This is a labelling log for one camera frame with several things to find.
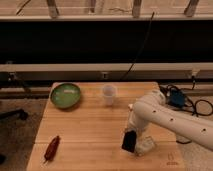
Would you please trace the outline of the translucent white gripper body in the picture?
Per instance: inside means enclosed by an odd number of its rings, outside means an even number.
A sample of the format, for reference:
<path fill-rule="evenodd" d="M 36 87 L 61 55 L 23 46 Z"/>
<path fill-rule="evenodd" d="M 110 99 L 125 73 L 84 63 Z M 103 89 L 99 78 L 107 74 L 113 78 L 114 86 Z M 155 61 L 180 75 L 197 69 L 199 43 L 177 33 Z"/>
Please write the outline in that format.
<path fill-rule="evenodd" d="M 129 140 L 136 140 L 146 131 L 148 122 L 143 119 L 129 119 L 125 128 L 125 137 Z"/>

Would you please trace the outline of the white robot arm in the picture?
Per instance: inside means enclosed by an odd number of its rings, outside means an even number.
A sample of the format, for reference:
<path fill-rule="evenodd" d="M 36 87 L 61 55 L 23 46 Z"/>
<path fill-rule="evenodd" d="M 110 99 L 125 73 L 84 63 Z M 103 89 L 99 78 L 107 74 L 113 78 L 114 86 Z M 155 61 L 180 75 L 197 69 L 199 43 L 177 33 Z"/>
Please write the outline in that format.
<path fill-rule="evenodd" d="M 122 148 L 134 153 L 138 136 L 153 123 L 213 151 L 213 121 L 184 115 L 165 107 L 165 103 L 165 95 L 154 89 L 131 105 Z"/>

